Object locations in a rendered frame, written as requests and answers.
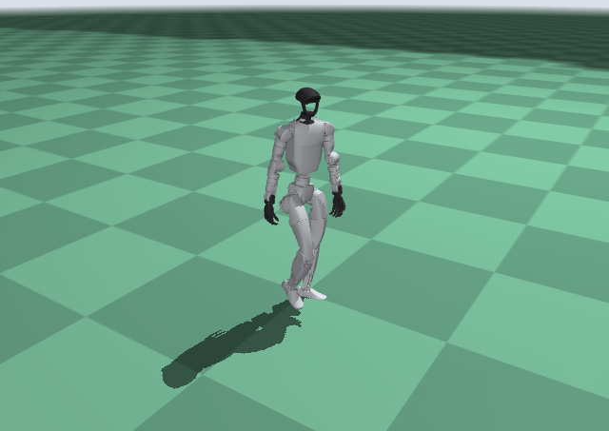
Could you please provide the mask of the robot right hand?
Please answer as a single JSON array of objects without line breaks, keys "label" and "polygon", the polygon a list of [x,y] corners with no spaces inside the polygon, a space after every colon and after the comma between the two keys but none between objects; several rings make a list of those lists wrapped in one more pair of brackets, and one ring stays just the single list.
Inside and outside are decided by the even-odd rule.
[{"label": "robot right hand", "polygon": [[275,196],[274,195],[270,195],[269,197],[269,202],[265,200],[265,219],[270,222],[272,225],[277,225],[275,224],[275,222],[273,221],[273,217],[276,221],[279,221],[279,219],[276,217],[275,213],[274,213],[274,208],[273,208],[273,204],[275,204]]}]

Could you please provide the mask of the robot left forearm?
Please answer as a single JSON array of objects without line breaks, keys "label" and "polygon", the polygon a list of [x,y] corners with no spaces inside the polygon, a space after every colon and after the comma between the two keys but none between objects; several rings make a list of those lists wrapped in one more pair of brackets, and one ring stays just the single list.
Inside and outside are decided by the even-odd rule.
[{"label": "robot left forearm", "polygon": [[[340,162],[340,160],[339,160]],[[329,171],[330,184],[333,192],[338,192],[338,186],[341,184],[341,178],[339,173],[339,162],[334,165],[329,165],[327,167]],[[343,188],[343,187],[342,187]]]}]

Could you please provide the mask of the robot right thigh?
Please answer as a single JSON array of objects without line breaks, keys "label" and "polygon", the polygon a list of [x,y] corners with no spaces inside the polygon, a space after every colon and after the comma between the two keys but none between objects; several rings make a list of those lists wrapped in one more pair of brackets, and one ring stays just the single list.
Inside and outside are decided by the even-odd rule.
[{"label": "robot right thigh", "polygon": [[313,262],[315,253],[313,250],[311,230],[305,206],[301,198],[298,195],[295,195],[294,191],[291,191],[284,196],[280,201],[279,206],[283,213],[290,213],[288,221],[298,242],[299,250],[301,250],[306,258],[305,264]]}]

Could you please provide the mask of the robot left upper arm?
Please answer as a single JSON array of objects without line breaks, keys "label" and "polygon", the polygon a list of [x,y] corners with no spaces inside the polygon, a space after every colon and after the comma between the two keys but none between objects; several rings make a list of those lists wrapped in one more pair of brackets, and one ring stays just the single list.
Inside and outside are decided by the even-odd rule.
[{"label": "robot left upper arm", "polygon": [[339,162],[340,156],[337,152],[333,151],[334,148],[334,126],[329,122],[324,122],[324,157],[325,162],[329,165],[334,165]]}]

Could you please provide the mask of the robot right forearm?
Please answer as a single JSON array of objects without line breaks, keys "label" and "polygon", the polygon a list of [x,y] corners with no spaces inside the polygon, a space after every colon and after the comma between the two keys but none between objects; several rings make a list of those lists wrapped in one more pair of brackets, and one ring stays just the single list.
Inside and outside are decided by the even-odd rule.
[{"label": "robot right forearm", "polygon": [[278,183],[280,174],[277,173],[275,171],[275,169],[276,169],[276,162],[274,160],[272,160],[270,162],[270,165],[267,170],[267,182],[266,182],[265,195],[264,195],[265,200],[268,202],[269,202],[270,195],[274,195],[276,198],[275,193],[277,191],[277,183]]}]

